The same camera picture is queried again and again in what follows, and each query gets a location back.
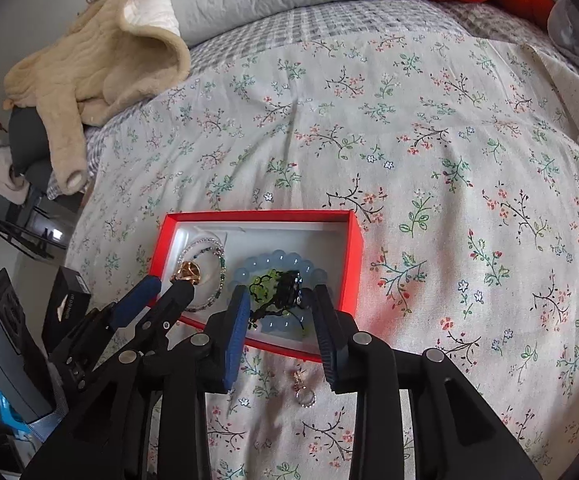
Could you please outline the green crystal hair clip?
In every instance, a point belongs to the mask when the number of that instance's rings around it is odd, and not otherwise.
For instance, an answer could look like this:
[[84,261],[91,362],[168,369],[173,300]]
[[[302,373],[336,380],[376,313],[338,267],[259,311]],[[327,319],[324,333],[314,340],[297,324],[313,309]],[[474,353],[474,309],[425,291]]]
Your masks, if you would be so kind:
[[270,269],[265,274],[255,276],[250,284],[248,290],[250,291],[250,298],[257,308],[268,304],[273,296],[276,294],[276,287],[278,287],[282,272],[276,269]]

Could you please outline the black phone box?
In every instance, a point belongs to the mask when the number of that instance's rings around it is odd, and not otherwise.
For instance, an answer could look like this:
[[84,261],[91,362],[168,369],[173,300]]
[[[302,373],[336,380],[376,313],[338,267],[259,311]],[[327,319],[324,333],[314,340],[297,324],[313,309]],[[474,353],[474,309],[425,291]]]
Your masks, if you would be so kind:
[[60,266],[44,315],[41,339],[51,354],[67,334],[84,318],[91,292],[80,273]]

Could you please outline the floral bed sheet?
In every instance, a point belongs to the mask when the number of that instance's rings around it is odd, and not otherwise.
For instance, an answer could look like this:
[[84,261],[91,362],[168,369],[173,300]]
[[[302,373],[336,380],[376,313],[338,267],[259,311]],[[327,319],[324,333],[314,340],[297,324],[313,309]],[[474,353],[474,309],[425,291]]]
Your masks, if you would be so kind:
[[207,68],[102,130],[67,264],[106,304],[173,212],[348,210],[355,315],[446,353],[543,478],[579,453],[579,76],[532,47],[355,34]]

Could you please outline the red Ace jewelry box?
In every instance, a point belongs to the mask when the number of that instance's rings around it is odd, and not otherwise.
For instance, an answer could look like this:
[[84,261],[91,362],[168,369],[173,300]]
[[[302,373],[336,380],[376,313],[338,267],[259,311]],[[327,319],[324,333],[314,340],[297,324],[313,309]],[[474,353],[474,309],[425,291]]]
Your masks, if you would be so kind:
[[[194,261],[202,272],[192,304],[180,316],[195,328],[226,310],[236,286],[248,287],[270,269],[298,270],[303,286],[326,286],[335,308],[357,310],[363,236],[349,210],[249,210],[168,214],[157,238],[150,272],[170,287],[176,265]],[[252,347],[317,362],[310,309],[268,316],[247,330]]]

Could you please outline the gold clover brooch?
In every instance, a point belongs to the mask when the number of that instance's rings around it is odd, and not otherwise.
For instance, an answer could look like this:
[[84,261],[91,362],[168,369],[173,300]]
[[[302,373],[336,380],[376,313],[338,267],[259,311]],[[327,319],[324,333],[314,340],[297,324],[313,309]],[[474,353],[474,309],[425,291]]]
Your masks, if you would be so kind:
[[196,286],[202,281],[202,272],[197,263],[184,260],[176,265],[170,281],[171,283],[190,282],[193,286]]

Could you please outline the grey handheld device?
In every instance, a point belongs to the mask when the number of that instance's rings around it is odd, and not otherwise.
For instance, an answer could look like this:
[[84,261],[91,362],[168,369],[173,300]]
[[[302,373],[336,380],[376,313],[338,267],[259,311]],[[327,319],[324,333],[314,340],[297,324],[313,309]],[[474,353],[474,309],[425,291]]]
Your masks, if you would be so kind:
[[24,422],[56,409],[46,358],[29,333],[5,269],[0,270],[0,392]]

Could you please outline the beige fleece jacket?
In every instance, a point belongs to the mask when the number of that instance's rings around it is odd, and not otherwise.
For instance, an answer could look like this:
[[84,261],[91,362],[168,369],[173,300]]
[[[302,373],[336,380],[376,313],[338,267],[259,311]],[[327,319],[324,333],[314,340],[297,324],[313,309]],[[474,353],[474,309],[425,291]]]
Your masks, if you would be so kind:
[[180,84],[191,57],[170,0],[91,0],[54,44],[4,77],[4,108],[32,107],[49,140],[61,192],[86,184],[84,127]]

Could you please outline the black hair claw clip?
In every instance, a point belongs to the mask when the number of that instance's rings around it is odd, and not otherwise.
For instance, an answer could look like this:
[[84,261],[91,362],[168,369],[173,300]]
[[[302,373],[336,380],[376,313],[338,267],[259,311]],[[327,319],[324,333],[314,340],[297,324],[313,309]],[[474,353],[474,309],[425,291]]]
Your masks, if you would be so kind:
[[261,308],[256,308],[250,311],[250,318],[248,319],[248,327],[256,328],[258,322],[268,316],[275,318],[282,318],[285,314],[294,316],[300,326],[303,322],[294,314],[294,309],[303,309],[303,279],[298,270],[281,271],[282,275],[279,280],[278,287],[276,287],[276,294],[272,300]]

